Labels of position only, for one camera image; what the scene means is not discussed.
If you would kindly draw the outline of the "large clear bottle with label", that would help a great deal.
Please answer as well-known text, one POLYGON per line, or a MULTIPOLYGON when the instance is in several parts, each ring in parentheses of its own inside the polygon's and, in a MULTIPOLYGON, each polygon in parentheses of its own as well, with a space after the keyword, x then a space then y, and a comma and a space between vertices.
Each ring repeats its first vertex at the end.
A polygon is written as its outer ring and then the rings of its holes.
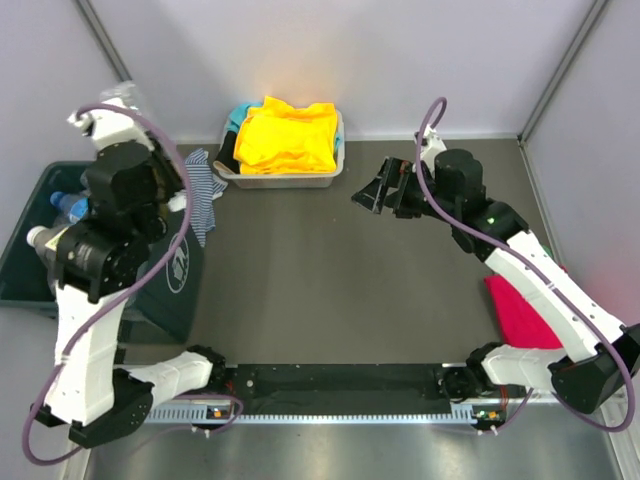
POLYGON ((34 226, 26 236, 27 244, 32 247, 39 259, 47 267, 55 264, 57 245, 61 236, 68 230, 69 224, 47 228, 34 226))

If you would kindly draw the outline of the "blue label bottle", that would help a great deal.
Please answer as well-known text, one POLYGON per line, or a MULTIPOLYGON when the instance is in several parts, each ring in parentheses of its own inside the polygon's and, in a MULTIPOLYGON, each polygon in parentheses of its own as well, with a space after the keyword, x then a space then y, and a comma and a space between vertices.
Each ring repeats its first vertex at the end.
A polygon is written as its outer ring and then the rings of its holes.
POLYGON ((50 196, 50 204, 57 211, 53 225, 75 224, 89 212, 89 201, 85 195, 55 191, 50 196))

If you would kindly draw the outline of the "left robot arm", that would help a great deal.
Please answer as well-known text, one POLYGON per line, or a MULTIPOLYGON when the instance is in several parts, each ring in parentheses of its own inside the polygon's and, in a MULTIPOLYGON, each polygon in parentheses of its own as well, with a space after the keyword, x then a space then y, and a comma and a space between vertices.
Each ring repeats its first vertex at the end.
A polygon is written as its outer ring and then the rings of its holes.
POLYGON ((187 222, 176 233, 167 224, 184 184, 157 145, 135 140, 101 148, 86 181, 87 213, 34 226, 26 242, 53 274, 58 307, 54 371, 31 417, 68 426, 70 440, 90 449, 130 435, 181 395, 220 394, 227 374, 224 357, 202 346, 151 366, 115 367, 129 297, 173 259, 188 231, 187 222))

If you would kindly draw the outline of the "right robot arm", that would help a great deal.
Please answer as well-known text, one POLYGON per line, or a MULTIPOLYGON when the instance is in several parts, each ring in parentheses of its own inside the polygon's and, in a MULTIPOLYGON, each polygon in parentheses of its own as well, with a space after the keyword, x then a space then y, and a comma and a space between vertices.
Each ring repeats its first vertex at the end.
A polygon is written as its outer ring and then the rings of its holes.
POLYGON ((591 414, 638 373, 638 326, 624 325, 597 305, 511 206, 487 196, 483 167, 470 152, 444 151, 433 168, 388 157, 351 199, 374 214, 389 208, 398 218, 448 223, 457 245, 513 287, 560 341, 553 350, 500 343, 474 350, 466 372, 474 393, 519 385, 591 414))

